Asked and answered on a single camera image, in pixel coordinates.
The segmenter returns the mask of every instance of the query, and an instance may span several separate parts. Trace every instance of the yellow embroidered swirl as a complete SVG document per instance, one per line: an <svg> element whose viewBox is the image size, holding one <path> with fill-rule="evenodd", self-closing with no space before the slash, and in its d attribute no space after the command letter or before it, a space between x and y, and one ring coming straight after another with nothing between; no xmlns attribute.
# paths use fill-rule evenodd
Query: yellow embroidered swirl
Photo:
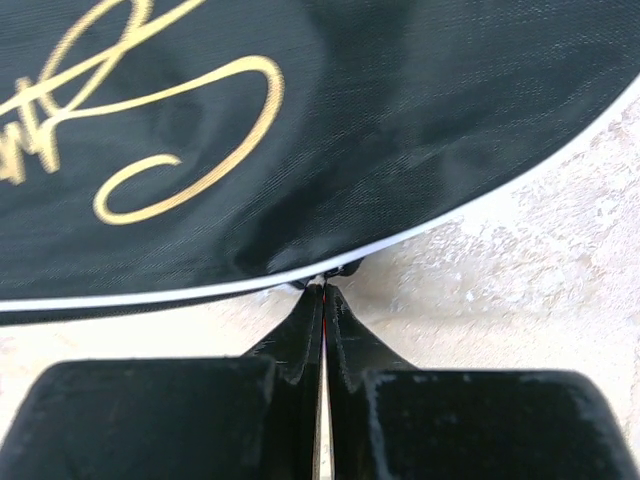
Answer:
<svg viewBox="0 0 640 480"><path fill-rule="evenodd" d="M131 2L131 14L118 42L102 52L87 58L63 72L57 72L69 49L97 20L123 1ZM157 102L174 95L194 90L204 85L243 72L260 72L267 79L267 96L264 107L245 139L206 175L185 190L133 212L116 213L109 209L109 195L120 184L138 173L159 166L178 165L180 159L171 154L154 155L139 160L116 172L98 190L93 201L96 216L104 223L126 225L141 222L160 215L190 200L215 184L242 162L260 142L275 120L284 96L284 79L278 65L263 56L247 56L234 60L215 70L175 87L132 98L122 102L92 108L79 108L105 81L120 59L132 48L162 32L180 20L206 0L185 0L177 7L147 21L153 10L153 0L103 0L89 10L62 37L47 60L35 84L28 78L16 81L16 94L0 104L0 116L17 110L20 121L11 122L0 132L0 180L17 185L25 181L23 152L38 155L44 170L53 173L60 168L56 127L66 120L108 115ZM95 69L75 96L64 106L53 98L52 92L83 73ZM38 102L46 119L40 123L34 102Z"/></svg>

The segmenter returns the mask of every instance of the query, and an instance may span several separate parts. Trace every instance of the gold cursive text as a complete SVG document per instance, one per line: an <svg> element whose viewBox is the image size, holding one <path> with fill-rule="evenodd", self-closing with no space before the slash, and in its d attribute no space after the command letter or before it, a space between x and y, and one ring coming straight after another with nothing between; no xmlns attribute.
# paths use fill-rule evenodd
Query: gold cursive text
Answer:
<svg viewBox="0 0 640 480"><path fill-rule="evenodd" d="M131 14L118 42L57 73L65 55L78 38L103 15L123 1L131 2ZM252 55L234 60L188 82L142 97L91 108L80 108L91 94L106 80L120 59L131 49L162 32L206 0L185 0L177 7L148 21L153 0L103 0L82 16L62 37L45 63L38 81L28 78L16 82L16 94L0 104L0 116L17 111L20 121L11 122L0 132L0 180L18 185L25 181L24 152L38 155L44 170L53 173L60 168L56 127L66 121L123 112L157 102L174 95L217 82L244 72L260 72L267 80L267 96L258 119L244 140L206 175L181 192L148 207L133 212L116 213L109 209L109 195L119 185L144 170L160 165L178 165L180 159L171 154L154 155L139 160L109 178L96 193L93 210L104 223L126 225L160 215L190 200L211 187L242 162L258 145L274 122L284 97L284 79L278 65L270 58ZM74 97L64 106L53 98L52 92L83 73L95 69ZM46 119L40 123L34 102L42 107Z"/></svg>

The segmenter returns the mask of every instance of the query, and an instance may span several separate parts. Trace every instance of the white trim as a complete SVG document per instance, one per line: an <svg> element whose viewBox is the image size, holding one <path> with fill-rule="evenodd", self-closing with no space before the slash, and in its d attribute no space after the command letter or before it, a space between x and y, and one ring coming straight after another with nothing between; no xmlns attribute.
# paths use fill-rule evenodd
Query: white trim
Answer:
<svg viewBox="0 0 640 480"><path fill-rule="evenodd" d="M219 285L209 285L205 287L183 288L178 290L165 290L162 292L149 293L128 293L124 295L99 295L87 297L68 297L68 298L38 298L32 300L2 300L0 301L0 312L24 312L24 311L40 311L40 310L65 310L65 309L81 309L81 308L100 308L100 307L123 307L128 305L145 305L163 302L175 302L182 300L192 300L204 297L213 297L218 295L227 295L231 293L241 293L251 290L260 290L283 283L292 282L300 278L315 277L318 274L328 270L346 265L360 258L371 255L379 250L387 248L396 243L407 240L431 228L437 227L452 218L460 215L462 208L478 208L481 202L485 201L488 195L496 191L514 190L524 183L532 180L534 175L540 175L541 172L553 168L558 162L567 156L577 153L585 144L619 116L622 111L631 102L640 98L640 75L626 88L626 90L586 129L578 134L567 145L562 147L556 153L551 155L547 160L541 162L536 167L527 171L523 175L507 182L491 192L488 192L477 199L462 205L440 217L423 223L417 227L405 230L404 232L392 235L391 237L379 240L377 242L365 245L347 253L343 253L336 257L324 260L322 262L309 265L303 268L297 268L288 272L268 275L266 277L252 278L250 280L241 280L237 282L221 283Z"/></svg>

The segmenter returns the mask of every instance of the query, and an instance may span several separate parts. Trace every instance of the black fabric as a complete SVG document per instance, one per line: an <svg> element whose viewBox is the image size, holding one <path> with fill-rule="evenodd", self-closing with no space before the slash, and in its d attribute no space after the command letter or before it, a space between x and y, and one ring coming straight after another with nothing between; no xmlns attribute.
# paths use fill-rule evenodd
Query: black fabric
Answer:
<svg viewBox="0 0 640 480"><path fill-rule="evenodd" d="M325 260L523 173L587 127L640 72L637 0L110 3L0 3L0 299L198 287ZM119 37L123 45L145 34L154 19L192 9L120 57L112 48L75 79L39 81L65 32L96 5L106 13L87 22L53 80ZM136 17L145 7L149 18ZM265 105L262 73L63 119L53 132L59 168L44 168L45 127L69 112L182 85L256 55L282 72L275 119L235 168L188 201L124 225L105 223L93 208L112 175L147 157L181 163L126 180L108 197L109 209L160 202L220 164ZM16 94L16 80L27 77L64 108L109 66L81 105L53 116L29 83ZM23 135L12 152L16 126L28 130L20 105L35 109L40 144ZM18 150L21 183L9 165Z"/></svg>

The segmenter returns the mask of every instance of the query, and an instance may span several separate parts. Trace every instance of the white speckled surface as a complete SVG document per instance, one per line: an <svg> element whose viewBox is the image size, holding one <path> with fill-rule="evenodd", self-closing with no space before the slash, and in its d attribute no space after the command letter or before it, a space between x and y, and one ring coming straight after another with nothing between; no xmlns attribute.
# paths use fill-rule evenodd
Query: white speckled surface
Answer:
<svg viewBox="0 0 640 480"><path fill-rule="evenodd" d="M365 323L421 367L583 372L640 458L638 245L640 100L576 155L336 283ZM52 363L239 354L295 301L274 289L110 321L2 328L0 435Z"/></svg>

